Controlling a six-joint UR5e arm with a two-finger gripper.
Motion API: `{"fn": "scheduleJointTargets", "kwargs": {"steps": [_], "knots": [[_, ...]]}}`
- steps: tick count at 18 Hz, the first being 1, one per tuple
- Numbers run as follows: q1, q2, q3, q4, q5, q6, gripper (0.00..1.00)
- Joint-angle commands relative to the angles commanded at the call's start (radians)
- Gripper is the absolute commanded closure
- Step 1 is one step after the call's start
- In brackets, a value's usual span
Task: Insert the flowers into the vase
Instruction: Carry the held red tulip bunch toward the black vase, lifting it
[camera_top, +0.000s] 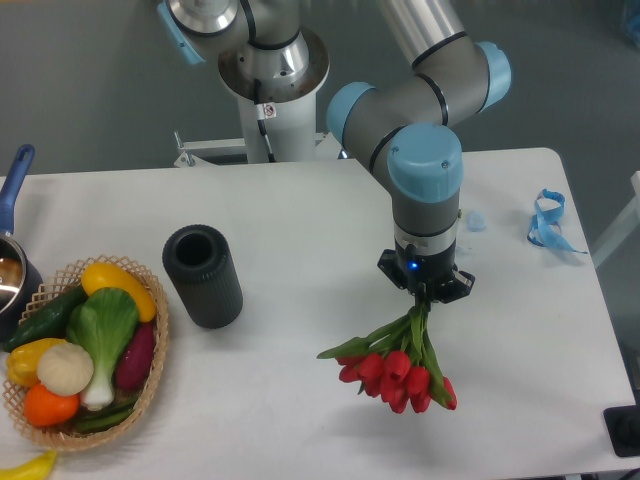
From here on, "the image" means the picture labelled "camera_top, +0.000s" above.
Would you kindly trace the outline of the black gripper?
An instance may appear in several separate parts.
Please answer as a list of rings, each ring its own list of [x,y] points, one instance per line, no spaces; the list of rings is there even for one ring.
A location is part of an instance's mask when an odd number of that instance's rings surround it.
[[[458,269],[453,242],[446,250],[426,255],[409,244],[382,252],[377,267],[399,289],[414,296],[416,303],[451,303],[470,295],[475,277]]]

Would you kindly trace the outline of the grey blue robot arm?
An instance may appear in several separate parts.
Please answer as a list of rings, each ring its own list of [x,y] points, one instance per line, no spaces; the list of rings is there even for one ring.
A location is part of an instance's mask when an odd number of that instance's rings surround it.
[[[455,263],[463,164],[452,126],[500,101],[511,67],[495,44],[469,39],[447,1],[379,8],[411,75],[389,91],[342,87],[326,124],[391,197],[394,246],[380,270],[420,304],[449,303],[474,284]],[[302,25],[298,2],[163,1],[158,12],[186,61],[213,62],[236,97],[249,162],[313,157],[329,55]]]

